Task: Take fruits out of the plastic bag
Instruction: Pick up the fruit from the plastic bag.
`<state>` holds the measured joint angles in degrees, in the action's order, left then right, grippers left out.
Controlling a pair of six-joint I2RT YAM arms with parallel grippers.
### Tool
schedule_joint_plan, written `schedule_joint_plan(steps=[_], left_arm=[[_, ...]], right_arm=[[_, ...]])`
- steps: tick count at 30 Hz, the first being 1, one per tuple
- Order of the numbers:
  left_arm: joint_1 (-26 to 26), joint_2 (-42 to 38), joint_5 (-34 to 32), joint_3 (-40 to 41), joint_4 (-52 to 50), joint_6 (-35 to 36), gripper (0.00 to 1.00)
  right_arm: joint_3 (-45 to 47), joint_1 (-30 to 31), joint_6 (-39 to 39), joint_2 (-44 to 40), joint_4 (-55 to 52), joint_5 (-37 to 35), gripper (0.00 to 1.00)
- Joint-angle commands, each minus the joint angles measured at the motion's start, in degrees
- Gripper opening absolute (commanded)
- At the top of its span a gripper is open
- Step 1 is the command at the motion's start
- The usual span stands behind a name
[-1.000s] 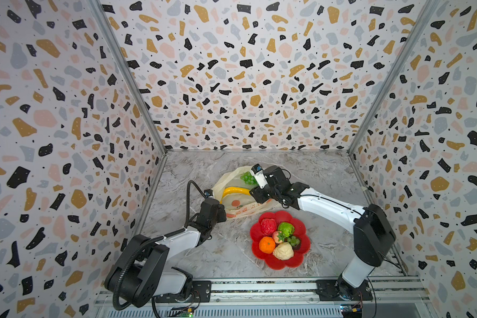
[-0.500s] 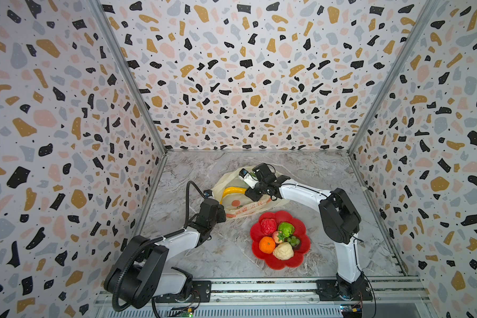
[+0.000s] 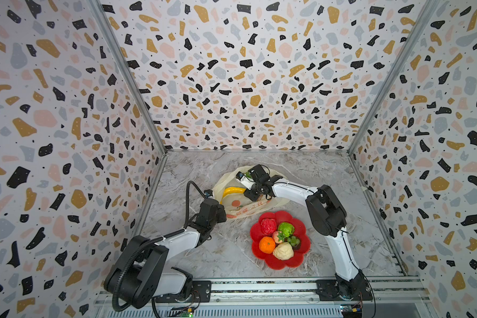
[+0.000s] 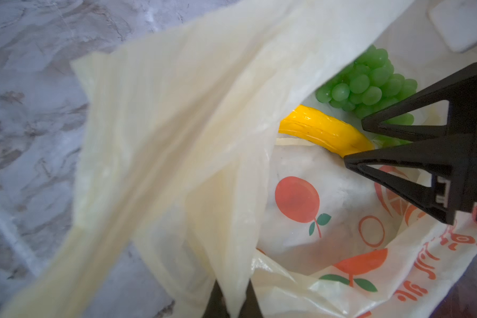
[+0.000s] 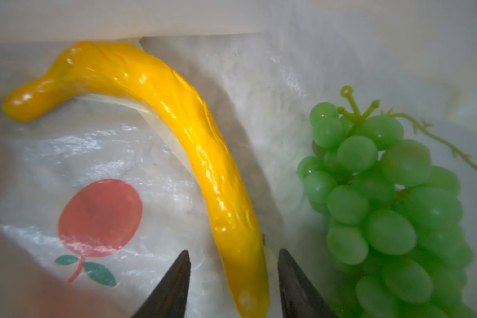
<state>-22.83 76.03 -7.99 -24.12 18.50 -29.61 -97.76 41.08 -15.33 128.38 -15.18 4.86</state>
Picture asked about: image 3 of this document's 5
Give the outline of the orange toy fruit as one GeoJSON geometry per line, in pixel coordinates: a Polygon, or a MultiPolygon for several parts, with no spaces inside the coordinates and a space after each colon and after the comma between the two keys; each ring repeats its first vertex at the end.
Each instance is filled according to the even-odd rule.
{"type": "Polygon", "coordinates": [[[272,237],[261,238],[258,247],[262,253],[272,254],[276,248],[276,242],[272,237]]]}

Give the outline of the yellow plastic fruit-print bag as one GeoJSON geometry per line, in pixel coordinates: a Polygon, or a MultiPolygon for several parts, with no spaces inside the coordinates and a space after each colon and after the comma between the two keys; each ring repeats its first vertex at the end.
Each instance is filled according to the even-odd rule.
{"type": "Polygon", "coordinates": [[[228,219],[241,219],[250,217],[255,214],[273,211],[275,208],[282,207],[290,203],[290,200],[284,198],[274,197],[267,200],[264,196],[260,197],[258,201],[250,201],[248,198],[244,198],[241,201],[241,205],[232,206],[228,204],[222,204],[221,199],[225,188],[228,187],[240,187],[245,188],[237,179],[237,172],[246,173],[253,166],[241,166],[232,172],[228,172],[221,176],[218,182],[211,189],[213,196],[216,200],[220,201],[220,204],[224,206],[225,213],[228,219]]]}

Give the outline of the red flower-shaped plate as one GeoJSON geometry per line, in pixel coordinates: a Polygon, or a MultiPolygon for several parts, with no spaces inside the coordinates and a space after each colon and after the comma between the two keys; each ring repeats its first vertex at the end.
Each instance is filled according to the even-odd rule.
{"type": "Polygon", "coordinates": [[[285,267],[297,268],[303,261],[304,256],[309,252],[311,243],[309,237],[306,235],[306,226],[299,219],[292,217],[287,211],[277,211],[263,213],[258,221],[250,228],[250,238],[252,239],[251,250],[255,257],[263,260],[265,264],[273,270],[282,270],[285,267]],[[300,239],[301,245],[299,250],[294,250],[294,256],[290,260],[281,261],[273,256],[273,254],[262,253],[258,247],[258,244],[263,237],[272,237],[262,234],[260,230],[260,222],[263,219],[273,218],[276,220],[277,225],[282,222],[289,222],[295,227],[296,236],[300,239]]]}

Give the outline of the cream white toy fruit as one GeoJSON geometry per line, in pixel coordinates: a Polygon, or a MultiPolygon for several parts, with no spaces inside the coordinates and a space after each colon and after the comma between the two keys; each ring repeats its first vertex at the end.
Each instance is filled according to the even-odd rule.
{"type": "Polygon", "coordinates": [[[278,260],[285,261],[290,260],[294,256],[294,250],[290,243],[283,242],[274,249],[272,254],[278,260]]]}

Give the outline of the red toy fruit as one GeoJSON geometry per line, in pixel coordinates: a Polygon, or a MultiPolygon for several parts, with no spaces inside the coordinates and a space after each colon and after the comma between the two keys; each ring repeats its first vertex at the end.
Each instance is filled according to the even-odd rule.
{"type": "Polygon", "coordinates": [[[276,220],[273,218],[263,219],[260,222],[260,230],[262,234],[266,236],[271,236],[274,232],[278,230],[276,220]]]}

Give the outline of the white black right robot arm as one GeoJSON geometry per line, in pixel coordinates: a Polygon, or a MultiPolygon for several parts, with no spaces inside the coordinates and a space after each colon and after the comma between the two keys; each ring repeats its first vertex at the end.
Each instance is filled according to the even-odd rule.
{"type": "Polygon", "coordinates": [[[307,208],[313,228],[324,236],[335,264],[336,293],[342,299],[372,292],[368,279],[359,268],[348,241],[347,212],[330,186],[310,187],[291,182],[282,176],[270,176],[263,165],[247,173],[238,172],[236,179],[246,188],[251,200],[261,196],[287,199],[307,208]]]}

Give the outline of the green wrinkled toy fruit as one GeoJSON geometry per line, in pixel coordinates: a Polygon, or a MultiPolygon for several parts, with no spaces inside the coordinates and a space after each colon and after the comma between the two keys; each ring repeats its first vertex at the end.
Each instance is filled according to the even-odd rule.
{"type": "Polygon", "coordinates": [[[278,225],[278,233],[282,238],[289,238],[295,233],[295,227],[289,222],[282,222],[278,225]]]}

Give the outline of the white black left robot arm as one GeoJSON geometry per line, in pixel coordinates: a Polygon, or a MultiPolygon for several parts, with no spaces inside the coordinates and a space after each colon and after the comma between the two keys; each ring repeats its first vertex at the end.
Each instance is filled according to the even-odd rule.
{"type": "Polygon", "coordinates": [[[184,228],[157,238],[133,237],[105,279],[112,308],[117,312],[140,309],[161,295],[189,298],[193,276],[179,268],[167,268],[166,262],[204,244],[214,227],[226,220],[225,208],[206,198],[184,228]]]}

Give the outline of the yellow toy banana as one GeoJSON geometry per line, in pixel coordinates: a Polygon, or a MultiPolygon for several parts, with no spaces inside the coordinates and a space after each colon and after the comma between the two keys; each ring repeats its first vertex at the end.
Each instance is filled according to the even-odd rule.
{"type": "Polygon", "coordinates": [[[228,204],[232,206],[239,206],[241,205],[241,201],[245,198],[246,188],[240,187],[228,187],[225,188],[223,192],[223,197],[221,199],[222,204],[228,204]]]}

